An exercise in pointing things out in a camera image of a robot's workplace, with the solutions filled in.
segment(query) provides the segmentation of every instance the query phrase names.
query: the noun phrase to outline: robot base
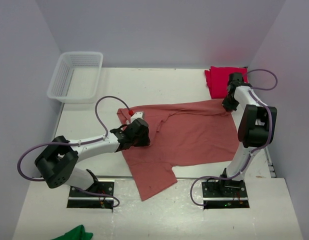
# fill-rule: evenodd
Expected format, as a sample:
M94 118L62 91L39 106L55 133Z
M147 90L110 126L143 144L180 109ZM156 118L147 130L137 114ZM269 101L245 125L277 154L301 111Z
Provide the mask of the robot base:
M243 181L215 180L202 182L204 209L249 208L246 184Z
M114 180L98 179L90 188L89 192L96 194L114 195ZM74 187L70 187L67 208L70 209L113 209L114 200L110 197L91 196Z

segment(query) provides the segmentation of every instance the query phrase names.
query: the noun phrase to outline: white tabletop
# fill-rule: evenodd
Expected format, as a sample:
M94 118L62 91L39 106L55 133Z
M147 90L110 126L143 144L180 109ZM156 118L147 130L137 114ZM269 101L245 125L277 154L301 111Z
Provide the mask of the white tabletop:
M177 104L211 99L203 69L148 69L103 68L97 98L113 95L123 99L130 107L150 104ZM95 116L95 104L65 104L56 135L66 139L82 139L102 135L105 131ZM109 129L118 128L118 108L125 106L115 99L105 99L99 104L99 115ZM232 113L239 127L243 109ZM172 168L177 178L219 176L230 162L207 163ZM131 177L129 167L121 152L101 154L77 164L90 169L98 176ZM268 160L262 150L247 170L247 177L270 178Z
M104 68L99 97L116 95L130 106L174 104L210 98L202 69ZM93 104L64 106L57 135L87 138L104 131L93 113ZM99 109L111 128L119 126L116 116L122 105L105 100ZM238 123L240 113L234 115ZM174 168L177 177L219 175L228 163ZM122 154L103 154L79 164L97 175L130 176ZM246 188L250 208L203 211L190 200L192 179L178 183L141 202L133 179L116 179L114 195L121 200L108 209L66 208L69 187L49 189L44 182L31 182L14 240L50 240L83 224L94 240L301 240L302 235L289 192L282 178L270 178L267 159L259 153L247 171ZM202 203L198 182L194 198Z

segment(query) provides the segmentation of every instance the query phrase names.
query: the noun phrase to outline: salmon t-shirt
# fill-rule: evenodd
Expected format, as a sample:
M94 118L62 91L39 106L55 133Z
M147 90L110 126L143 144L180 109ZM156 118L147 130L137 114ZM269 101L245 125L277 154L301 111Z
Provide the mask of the salmon t-shirt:
M122 151L144 201L177 182L173 166L231 161L239 141L222 99L200 102L136 106L149 125L150 145ZM119 109L122 124L128 110Z

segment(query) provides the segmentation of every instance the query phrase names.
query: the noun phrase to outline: fabric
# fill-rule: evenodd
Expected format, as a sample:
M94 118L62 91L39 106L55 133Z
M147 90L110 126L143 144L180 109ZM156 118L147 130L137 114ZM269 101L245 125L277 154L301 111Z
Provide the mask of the fabric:
M220 99L201 102L145 105L150 146L122 151L140 193L146 200L177 182L173 166L191 166L230 161L239 141L230 113ZM130 120L127 109L119 109L122 124Z
M212 66L210 70L204 70L206 85L209 88L209 92L212 99L224 99L227 96L227 86L229 81L229 74L247 72L243 67L215 67ZM247 76L243 77L243 80L247 83Z
M79 225L62 236L52 240L90 240L93 238L93 233L86 232L83 225Z

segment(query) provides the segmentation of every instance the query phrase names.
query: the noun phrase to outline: white plastic basket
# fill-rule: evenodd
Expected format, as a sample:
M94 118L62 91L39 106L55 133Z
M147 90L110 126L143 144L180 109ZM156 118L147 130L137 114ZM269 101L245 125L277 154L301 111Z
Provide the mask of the white plastic basket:
M102 53L93 51L61 54L47 91L48 97L65 104L93 103L103 58Z

